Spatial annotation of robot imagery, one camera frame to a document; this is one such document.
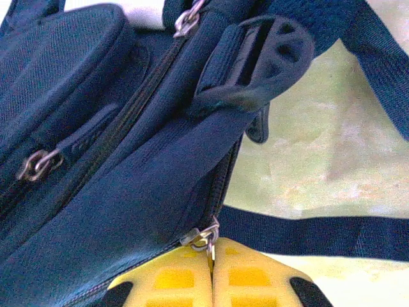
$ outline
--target zipper slider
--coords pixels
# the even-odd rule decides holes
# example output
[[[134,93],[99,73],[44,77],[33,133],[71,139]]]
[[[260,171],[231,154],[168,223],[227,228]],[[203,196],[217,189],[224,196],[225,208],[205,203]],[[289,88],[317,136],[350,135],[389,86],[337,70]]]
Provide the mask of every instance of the zipper slider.
[[[76,161],[93,144],[117,112],[118,106],[109,104],[77,131],[60,141],[53,151],[39,150],[30,155],[17,173],[17,180],[36,182],[50,171],[59,168],[64,160]]]
[[[199,24],[199,10],[202,8],[206,0],[197,0],[190,10],[184,11],[174,23],[176,30],[174,38],[187,36],[192,30],[196,30]]]
[[[180,239],[182,246],[190,246],[195,251],[204,251],[207,253],[207,260],[210,274],[213,277],[213,266],[215,263],[215,243],[219,238],[219,221],[213,216],[213,222],[202,231],[193,228],[184,237]]]

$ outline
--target yellow foam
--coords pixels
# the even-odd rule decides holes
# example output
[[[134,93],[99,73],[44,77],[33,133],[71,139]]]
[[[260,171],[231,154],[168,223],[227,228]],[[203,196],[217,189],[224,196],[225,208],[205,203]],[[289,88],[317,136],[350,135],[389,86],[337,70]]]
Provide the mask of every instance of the yellow foam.
[[[215,245],[213,284],[205,252],[176,248],[116,278],[134,284],[124,307],[302,307],[289,280],[304,273],[226,238]]]
[[[211,307],[212,281],[206,253],[176,248],[116,278],[108,289],[134,284],[124,307]]]
[[[215,257],[213,307],[302,307],[289,279],[304,273],[226,238]]]

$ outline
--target backpack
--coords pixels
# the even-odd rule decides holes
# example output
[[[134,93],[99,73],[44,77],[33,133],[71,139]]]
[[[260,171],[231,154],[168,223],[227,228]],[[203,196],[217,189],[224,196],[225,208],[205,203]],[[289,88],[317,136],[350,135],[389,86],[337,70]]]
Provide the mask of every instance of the backpack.
[[[409,59],[365,1],[165,0],[150,28],[65,2],[0,28],[1,306],[92,306],[215,218],[259,251],[409,260],[407,219],[223,206],[243,134],[338,38],[409,140]]]

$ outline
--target shoulder strap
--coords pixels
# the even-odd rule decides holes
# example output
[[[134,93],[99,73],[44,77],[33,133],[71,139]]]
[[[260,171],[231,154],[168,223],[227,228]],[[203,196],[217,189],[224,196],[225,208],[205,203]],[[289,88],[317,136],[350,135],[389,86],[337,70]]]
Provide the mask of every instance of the shoulder strap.
[[[366,3],[341,37],[354,53],[381,105],[409,141],[409,57]]]
[[[409,58],[363,2],[342,37],[396,128],[409,140]],[[409,261],[409,219],[319,217],[290,220],[225,206],[221,235],[266,253]]]
[[[409,219],[281,219],[224,206],[220,236],[265,253],[409,261]]]

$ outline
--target strap adjuster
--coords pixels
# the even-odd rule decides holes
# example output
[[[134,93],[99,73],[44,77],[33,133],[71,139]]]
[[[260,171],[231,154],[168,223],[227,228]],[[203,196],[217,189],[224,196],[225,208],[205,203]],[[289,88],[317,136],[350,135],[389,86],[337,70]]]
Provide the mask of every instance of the strap adjuster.
[[[256,112],[295,84],[314,57],[314,43],[297,22],[280,16],[265,15],[234,26],[241,35],[231,50],[217,46],[208,60],[188,113],[202,117],[218,107],[234,107]],[[227,37],[219,45],[227,44]],[[226,58],[236,53],[233,62]]]

